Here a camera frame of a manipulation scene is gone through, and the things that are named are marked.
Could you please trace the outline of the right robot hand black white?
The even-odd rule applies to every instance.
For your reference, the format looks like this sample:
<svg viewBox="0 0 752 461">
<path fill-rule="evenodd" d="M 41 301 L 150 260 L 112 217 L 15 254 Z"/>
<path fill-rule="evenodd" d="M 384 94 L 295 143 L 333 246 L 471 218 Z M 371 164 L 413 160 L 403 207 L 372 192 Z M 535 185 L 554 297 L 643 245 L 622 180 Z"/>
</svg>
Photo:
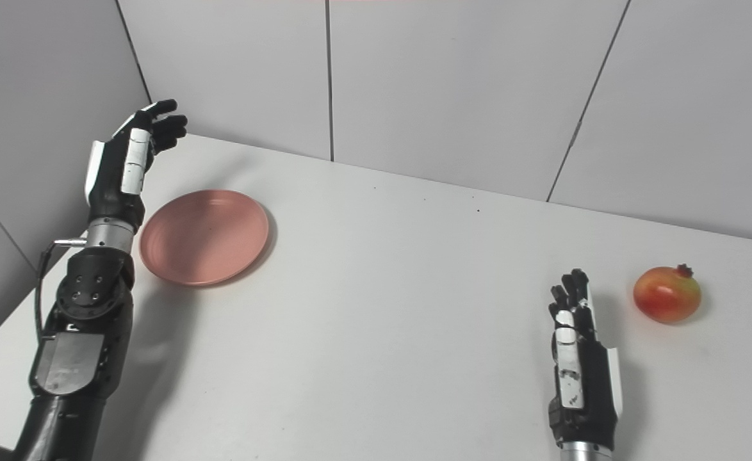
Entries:
<svg viewBox="0 0 752 461">
<path fill-rule="evenodd" d="M 624 405 L 618 350 L 598 337 L 587 274 L 575 268 L 561 282 L 548 306 L 555 385 L 549 427 L 564 457 L 611 458 Z"/>
</svg>

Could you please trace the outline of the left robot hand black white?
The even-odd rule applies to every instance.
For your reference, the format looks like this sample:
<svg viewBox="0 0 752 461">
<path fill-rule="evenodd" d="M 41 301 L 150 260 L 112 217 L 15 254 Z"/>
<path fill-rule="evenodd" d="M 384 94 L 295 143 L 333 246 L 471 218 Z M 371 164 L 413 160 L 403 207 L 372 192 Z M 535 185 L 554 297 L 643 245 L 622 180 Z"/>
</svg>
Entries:
<svg viewBox="0 0 752 461">
<path fill-rule="evenodd" d="M 151 103 L 127 117 L 109 140 L 93 142 L 84 186 L 88 222 L 112 219 L 141 227 L 145 174 L 160 152 L 188 133 L 188 117 L 175 114 L 177 107 L 175 99 Z"/>
</svg>

